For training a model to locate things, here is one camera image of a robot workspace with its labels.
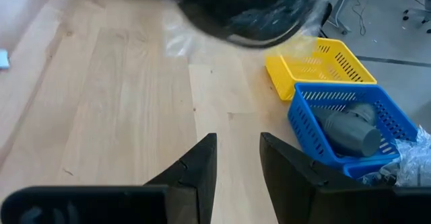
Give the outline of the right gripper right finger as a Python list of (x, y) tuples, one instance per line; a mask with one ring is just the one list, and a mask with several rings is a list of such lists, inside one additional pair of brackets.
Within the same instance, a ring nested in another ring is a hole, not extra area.
[(259, 151), (279, 224), (394, 224), (394, 193), (365, 186), (270, 133)]

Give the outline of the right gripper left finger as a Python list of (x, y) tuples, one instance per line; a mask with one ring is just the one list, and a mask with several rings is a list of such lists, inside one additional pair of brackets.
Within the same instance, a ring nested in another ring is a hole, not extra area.
[(165, 188), (167, 224), (211, 224), (217, 156), (217, 135), (209, 133), (146, 183)]

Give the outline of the clear bag with black item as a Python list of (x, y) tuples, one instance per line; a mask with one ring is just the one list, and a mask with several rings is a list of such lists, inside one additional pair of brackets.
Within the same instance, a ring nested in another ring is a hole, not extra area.
[(394, 186), (397, 182), (398, 163), (388, 163), (376, 172), (370, 172), (358, 178), (358, 181), (368, 186)]
[(329, 0), (167, 0), (165, 51), (179, 57), (203, 50), (207, 35), (266, 55), (305, 57), (317, 44)]
[(418, 127), (414, 141), (396, 140), (397, 159), (396, 186), (431, 187), (431, 134)]

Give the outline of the blue plastic basket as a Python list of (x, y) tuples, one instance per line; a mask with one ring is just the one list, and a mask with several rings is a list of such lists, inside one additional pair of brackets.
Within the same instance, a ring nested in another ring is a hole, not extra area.
[(346, 176), (356, 180), (366, 174), (379, 171), (381, 167), (391, 163), (392, 161), (393, 159), (379, 159), (347, 163), (342, 167), (342, 171)]
[[(342, 167), (347, 163), (393, 159), (399, 157), (396, 139), (416, 139), (417, 127), (378, 85), (296, 83), (294, 89), (288, 120), (303, 152), (326, 165)], [(342, 111), (355, 102), (370, 104), (376, 111), (380, 145), (371, 157), (344, 157), (332, 150), (311, 111), (312, 108)]]

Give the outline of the yellow plastic basket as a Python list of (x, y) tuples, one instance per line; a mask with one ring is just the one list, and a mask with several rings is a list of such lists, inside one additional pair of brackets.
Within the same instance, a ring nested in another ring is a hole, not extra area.
[(376, 79), (340, 40), (316, 38), (304, 57), (268, 56), (265, 68), (281, 100), (293, 99), (295, 83), (376, 84)]

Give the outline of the grey stand base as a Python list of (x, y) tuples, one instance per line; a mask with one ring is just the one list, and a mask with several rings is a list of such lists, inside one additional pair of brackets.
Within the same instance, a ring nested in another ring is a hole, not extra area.
[(345, 4), (348, 0), (337, 0), (337, 3), (333, 6), (333, 10), (331, 15), (329, 16), (328, 22), (334, 26), (342, 35), (346, 35), (351, 32), (351, 30), (344, 25), (339, 19), (340, 13), (342, 9), (345, 7)]

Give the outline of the grey cart base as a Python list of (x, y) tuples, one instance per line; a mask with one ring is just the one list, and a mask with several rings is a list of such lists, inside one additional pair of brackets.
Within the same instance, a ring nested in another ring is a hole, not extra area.
[(413, 15), (422, 18), (422, 25), (431, 22), (431, 0), (425, 0), (423, 9), (406, 9), (403, 12), (403, 21), (407, 21)]

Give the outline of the white toothpaste tube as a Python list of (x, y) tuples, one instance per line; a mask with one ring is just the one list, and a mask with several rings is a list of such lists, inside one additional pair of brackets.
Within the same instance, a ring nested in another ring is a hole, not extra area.
[(9, 54), (8, 51), (0, 48), (0, 70), (9, 69)]

